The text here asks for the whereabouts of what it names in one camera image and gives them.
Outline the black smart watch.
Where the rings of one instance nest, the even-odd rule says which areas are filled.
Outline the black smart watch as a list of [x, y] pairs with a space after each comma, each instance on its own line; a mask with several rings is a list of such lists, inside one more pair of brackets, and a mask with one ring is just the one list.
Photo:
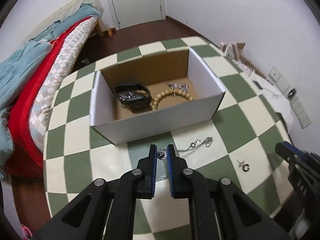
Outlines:
[[138, 82], [123, 82], [115, 86], [114, 91], [123, 108], [132, 113], [149, 109], [152, 97], [149, 89]]

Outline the small silver earring cluster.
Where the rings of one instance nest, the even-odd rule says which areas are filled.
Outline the small silver earring cluster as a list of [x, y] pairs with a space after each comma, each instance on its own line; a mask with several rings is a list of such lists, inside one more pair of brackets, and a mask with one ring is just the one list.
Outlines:
[[238, 161], [238, 163], [239, 163], [239, 168], [242, 168], [244, 166], [244, 164], [245, 164], [244, 161]]

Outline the green white checkered tablecloth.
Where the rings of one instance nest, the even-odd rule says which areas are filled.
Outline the green white checkered tablecloth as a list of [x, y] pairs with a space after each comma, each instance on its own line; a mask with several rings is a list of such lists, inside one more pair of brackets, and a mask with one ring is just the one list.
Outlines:
[[[89, 101], [98, 70], [181, 48], [194, 48], [227, 88], [212, 120], [118, 146], [90, 126]], [[50, 214], [57, 214], [93, 180], [118, 179], [135, 168], [148, 155], [150, 145], [173, 144], [189, 167], [213, 180], [229, 178], [275, 216], [293, 191], [288, 165], [274, 151], [278, 142], [289, 137], [280, 117], [263, 95], [253, 91], [242, 72], [213, 44], [189, 37], [113, 54], [66, 77], [53, 99], [43, 153]], [[245, 162], [242, 168], [238, 161]]]

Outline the black charger plug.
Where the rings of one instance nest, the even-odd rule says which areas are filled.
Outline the black charger plug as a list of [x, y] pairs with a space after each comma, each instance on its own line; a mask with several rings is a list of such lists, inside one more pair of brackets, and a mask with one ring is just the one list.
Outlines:
[[295, 88], [291, 89], [291, 90], [287, 93], [287, 98], [288, 98], [288, 99], [292, 99], [292, 98], [295, 96], [296, 92], [297, 92], [297, 91], [296, 91]]

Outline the black smartphone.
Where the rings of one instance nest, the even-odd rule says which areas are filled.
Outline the black smartphone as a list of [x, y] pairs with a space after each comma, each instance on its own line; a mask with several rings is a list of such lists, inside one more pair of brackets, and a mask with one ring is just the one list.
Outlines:
[[263, 87], [257, 81], [253, 81], [253, 83], [259, 88], [259, 90], [263, 90]]

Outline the pink slipper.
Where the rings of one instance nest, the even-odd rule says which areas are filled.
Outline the pink slipper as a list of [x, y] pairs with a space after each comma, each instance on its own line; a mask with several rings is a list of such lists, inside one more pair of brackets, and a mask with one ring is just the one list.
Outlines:
[[31, 238], [33, 236], [31, 230], [23, 224], [21, 225], [21, 230], [22, 230], [22, 236], [23, 236], [22, 239], [23, 240], [31, 240]]

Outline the patterned tote bag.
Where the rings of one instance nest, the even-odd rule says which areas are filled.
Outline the patterned tote bag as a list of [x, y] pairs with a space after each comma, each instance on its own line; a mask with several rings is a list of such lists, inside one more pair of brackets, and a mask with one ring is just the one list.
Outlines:
[[241, 62], [241, 51], [245, 47], [245, 43], [220, 43], [220, 50], [223, 54], [236, 62]]

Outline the white cardboard box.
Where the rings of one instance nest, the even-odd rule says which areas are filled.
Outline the white cardboard box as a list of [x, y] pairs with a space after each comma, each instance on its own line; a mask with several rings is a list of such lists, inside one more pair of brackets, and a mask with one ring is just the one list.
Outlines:
[[[123, 82], [149, 89], [149, 109], [132, 113], [121, 106], [114, 88]], [[221, 80], [194, 48], [154, 53], [96, 72], [90, 124], [118, 145], [208, 121], [225, 93]]]

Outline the bed with red sheet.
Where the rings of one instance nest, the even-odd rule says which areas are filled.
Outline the bed with red sheet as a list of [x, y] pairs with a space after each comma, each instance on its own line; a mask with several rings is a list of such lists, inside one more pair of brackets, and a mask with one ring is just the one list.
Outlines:
[[[83, 1], [92, 2], [102, 12], [99, 0], [72, 0], [61, 8], [68, 9]], [[10, 105], [8, 129], [13, 138], [14, 151], [5, 165], [7, 175], [42, 176], [44, 137], [54, 96], [63, 79], [71, 72], [91, 32], [99, 26], [99, 18], [83, 18], [50, 41], [52, 50]], [[44, 26], [45, 20], [25, 38], [23, 45], [32, 35], [41, 32], [40, 27]]]

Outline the teal blue duvet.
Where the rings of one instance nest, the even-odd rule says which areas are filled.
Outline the teal blue duvet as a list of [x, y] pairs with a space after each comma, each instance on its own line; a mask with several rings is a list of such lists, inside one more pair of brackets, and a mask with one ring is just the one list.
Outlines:
[[45, 20], [39, 34], [32, 35], [24, 46], [1, 62], [1, 181], [6, 180], [5, 165], [14, 151], [13, 138], [8, 129], [10, 105], [52, 50], [50, 41], [88, 16], [101, 17], [101, 12], [90, 1], [59, 9], [53, 17]]

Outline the orange bottle on floor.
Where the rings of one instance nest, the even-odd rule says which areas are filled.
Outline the orange bottle on floor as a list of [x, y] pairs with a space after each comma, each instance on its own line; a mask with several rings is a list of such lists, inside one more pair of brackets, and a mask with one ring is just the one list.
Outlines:
[[112, 31], [112, 28], [110, 27], [109, 24], [106, 25], [107, 27], [107, 33], [108, 33], [108, 36], [112, 36], [113, 35], [113, 31]]

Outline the white door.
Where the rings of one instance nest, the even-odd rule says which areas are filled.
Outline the white door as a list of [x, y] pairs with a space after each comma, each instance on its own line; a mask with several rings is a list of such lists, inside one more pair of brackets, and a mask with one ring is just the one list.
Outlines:
[[165, 0], [107, 0], [116, 30], [165, 19]]

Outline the white wall socket strip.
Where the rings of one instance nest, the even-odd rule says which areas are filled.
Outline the white wall socket strip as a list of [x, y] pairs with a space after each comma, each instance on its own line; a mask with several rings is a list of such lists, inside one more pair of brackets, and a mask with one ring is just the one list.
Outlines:
[[276, 69], [276, 67], [271, 68], [268, 76], [279, 89], [281, 94], [285, 96], [285, 98], [287, 98], [287, 100], [289, 101], [291, 109], [299, 120], [302, 129], [309, 126], [311, 124], [311, 119], [305, 107], [301, 103], [296, 89], [290, 85], [287, 78], [283, 74], [281, 74], [280, 71]]

